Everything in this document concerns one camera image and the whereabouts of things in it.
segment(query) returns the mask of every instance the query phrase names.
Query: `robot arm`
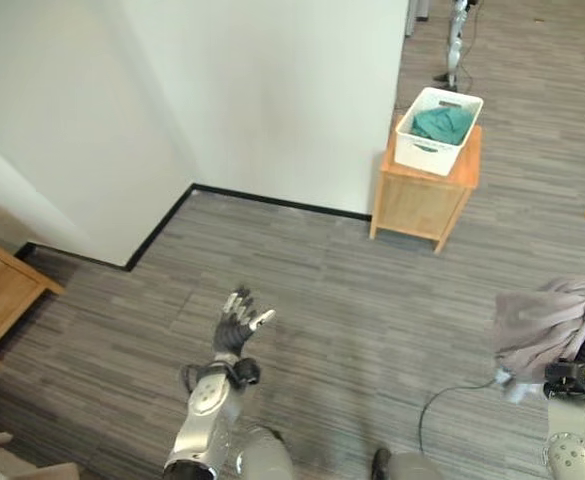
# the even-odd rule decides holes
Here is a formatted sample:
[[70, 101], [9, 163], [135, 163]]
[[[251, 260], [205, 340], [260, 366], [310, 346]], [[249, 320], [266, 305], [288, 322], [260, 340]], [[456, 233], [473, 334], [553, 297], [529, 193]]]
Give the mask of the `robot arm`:
[[546, 369], [548, 440], [544, 460], [555, 480], [585, 480], [585, 344], [576, 362]]
[[219, 476], [228, 455], [230, 430], [241, 413], [243, 393], [260, 376], [256, 361], [241, 359], [243, 346], [275, 314], [274, 310], [262, 315], [248, 313], [251, 304], [249, 290], [239, 288], [223, 307], [214, 334], [215, 360], [199, 369], [185, 422], [164, 467], [164, 479], [216, 480]]

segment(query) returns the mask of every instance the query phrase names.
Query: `basket handle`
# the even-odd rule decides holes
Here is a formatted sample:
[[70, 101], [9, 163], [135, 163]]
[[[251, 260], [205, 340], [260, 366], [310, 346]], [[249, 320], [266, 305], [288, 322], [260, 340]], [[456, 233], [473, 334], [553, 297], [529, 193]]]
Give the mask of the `basket handle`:
[[412, 143], [410, 143], [410, 146], [413, 148], [418, 148], [419, 152], [424, 153], [438, 153], [439, 151], [438, 148], [434, 148], [430, 146], [428, 143], [421, 143], [418, 140], [414, 140]]

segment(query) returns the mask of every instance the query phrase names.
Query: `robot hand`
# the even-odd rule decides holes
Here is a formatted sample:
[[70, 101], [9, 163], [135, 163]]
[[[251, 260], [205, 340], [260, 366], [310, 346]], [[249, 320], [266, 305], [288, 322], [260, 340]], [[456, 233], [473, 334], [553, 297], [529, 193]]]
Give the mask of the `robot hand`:
[[233, 355], [241, 358], [243, 346], [265, 323], [274, 318], [274, 310], [257, 315], [250, 310], [254, 300], [250, 290], [239, 287], [232, 292], [223, 306], [221, 320], [214, 332], [214, 351], [217, 358]]

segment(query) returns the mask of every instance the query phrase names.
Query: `white wall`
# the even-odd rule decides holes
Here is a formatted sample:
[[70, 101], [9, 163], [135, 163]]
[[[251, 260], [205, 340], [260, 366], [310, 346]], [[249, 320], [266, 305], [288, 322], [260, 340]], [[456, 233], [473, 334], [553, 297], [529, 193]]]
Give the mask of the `white wall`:
[[0, 155], [122, 265], [197, 174], [100, 4], [0, 1]]
[[199, 182], [369, 212], [407, 4], [121, 0], [118, 8], [187, 137]]
[[15, 252], [28, 241], [99, 256], [87, 235], [0, 156], [0, 245]]

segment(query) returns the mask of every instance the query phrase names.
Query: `black baseboard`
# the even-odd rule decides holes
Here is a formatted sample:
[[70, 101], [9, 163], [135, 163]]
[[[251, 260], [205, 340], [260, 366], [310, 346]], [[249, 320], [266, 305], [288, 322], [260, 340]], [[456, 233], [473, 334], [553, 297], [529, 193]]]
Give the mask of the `black baseboard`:
[[123, 270], [125, 272], [129, 272], [130, 270], [127, 269], [127, 265], [117, 265], [116, 263], [104, 262], [103, 260], [97, 260], [96, 258], [86, 257], [84, 255], [79, 255], [78, 253], [66, 252], [65, 250], [61, 250], [60, 248], [50, 247], [48, 245], [40, 245], [38, 243], [33, 244], [34, 248], [32, 249], [32, 253], [35, 249], [36, 250], [48, 250], [50, 252], [55, 253], [62, 253], [63, 255], [71, 258], [76, 258], [77, 260], [82, 260], [84, 262], [95, 263], [97, 265], [103, 265], [104, 267], [114, 268], [115, 270]]
[[307, 203], [291, 202], [289, 200], [281, 200], [280, 198], [263, 197], [261, 195], [253, 195], [252, 193], [239, 192], [236, 190], [227, 190], [225, 188], [210, 187], [208, 185], [194, 184], [194, 189], [201, 192], [218, 193], [228, 197], [243, 198], [245, 200], [252, 200], [255, 202], [270, 203], [272, 205], [280, 205], [282, 207], [298, 208], [300, 210], [308, 210], [310, 212], [323, 213], [326, 215], [335, 215], [337, 217], [354, 218], [364, 222], [372, 220], [372, 215], [366, 213], [350, 212], [348, 210], [338, 210], [336, 208], [318, 207]]
[[176, 201], [176, 203], [174, 205], [172, 205], [172, 208], [170, 208], [170, 210], [168, 210], [168, 213], [163, 215], [163, 218], [158, 223], [158, 225], [156, 227], [154, 227], [154, 230], [152, 230], [150, 235], [148, 235], [147, 238], [145, 240], [143, 240], [143, 243], [141, 245], [139, 245], [139, 248], [136, 249], [136, 252], [134, 252], [132, 254], [130, 259], [128, 260], [128, 263], [125, 264], [124, 270], [131, 272], [132, 269], [134, 267], [136, 267], [136, 264], [139, 263], [139, 260], [141, 260], [141, 257], [143, 257], [143, 254], [145, 254], [146, 250], [148, 248], [150, 248], [150, 245], [152, 245], [152, 242], [154, 242], [156, 237], [159, 236], [161, 231], [165, 228], [165, 226], [168, 224], [168, 222], [172, 219], [172, 217], [177, 212], [177, 210], [179, 208], [181, 208], [181, 205], [183, 205], [183, 203], [188, 199], [188, 197], [192, 194], [192, 192], [195, 190], [195, 188], [196, 188], [196, 184], [193, 183], [192, 185], [190, 185], [187, 188], [187, 190], [185, 192], [183, 192], [183, 195], [181, 195], [179, 197], [179, 199]]
[[62, 254], [67, 255], [69, 257], [77, 258], [79, 260], [83, 260], [86, 262], [96, 263], [98, 265], [103, 265], [106, 267], [115, 268], [117, 270], [123, 270], [125, 272], [131, 272], [134, 269], [134, 267], [136, 267], [136, 264], [139, 263], [139, 260], [141, 260], [141, 258], [143, 257], [143, 255], [145, 254], [147, 249], [150, 248], [150, 245], [152, 245], [152, 243], [154, 242], [156, 237], [159, 236], [161, 231], [163, 231], [165, 226], [172, 219], [172, 217], [177, 212], [177, 210], [181, 207], [181, 205], [183, 205], [183, 203], [188, 199], [188, 197], [195, 190], [198, 190], [201, 192], [216, 193], [219, 195], [226, 195], [228, 197], [243, 198], [245, 200], [252, 200], [255, 202], [263, 202], [263, 203], [269, 203], [272, 205], [280, 205], [282, 207], [298, 208], [301, 210], [308, 210], [310, 212], [323, 213], [325, 215], [335, 215], [338, 217], [353, 218], [355, 220], [361, 220], [364, 222], [369, 222], [372, 219], [372, 215], [368, 215], [365, 213], [349, 212], [347, 210], [338, 210], [335, 208], [318, 207], [316, 205], [309, 205], [307, 203], [291, 202], [289, 200], [281, 200], [279, 198], [264, 197], [261, 195], [253, 195], [251, 193], [239, 192], [236, 190], [227, 190], [225, 188], [210, 187], [208, 185], [201, 185], [198, 183], [193, 183], [192, 185], [190, 185], [188, 187], [188, 189], [183, 193], [183, 195], [181, 195], [179, 197], [179, 199], [176, 201], [176, 203], [174, 205], [172, 205], [170, 210], [167, 211], [167, 213], [163, 216], [161, 221], [157, 224], [156, 227], [154, 227], [154, 230], [152, 230], [152, 232], [150, 232], [150, 234], [147, 236], [147, 238], [145, 240], [143, 240], [143, 243], [141, 243], [141, 245], [139, 245], [139, 248], [136, 249], [136, 251], [132, 254], [132, 256], [130, 257], [130, 259], [127, 261], [127, 263], [125, 265], [116, 265], [114, 263], [104, 262], [102, 260], [97, 260], [95, 258], [85, 257], [83, 255], [78, 255], [76, 253], [70, 253], [70, 252], [66, 252], [65, 250], [59, 250], [58, 248], [48, 247], [47, 245], [39, 245], [39, 244], [32, 243], [32, 242], [28, 242], [25, 245], [23, 245], [14, 254], [14, 256], [21, 259], [21, 260], [24, 260], [28, 255], [30, 255], [32, 252], [34, 252], [35, 249], [41, 248], [44, 250], [50, 250], [53, 252], [62, 253]]
[[34, 243], [28, 242], [21, 248], [19, 248], [14, 254], [14, 256], [19, 260], [24, 260], [28, 255], [30, 255], [34, 251], [35, 248], [36, 245]]

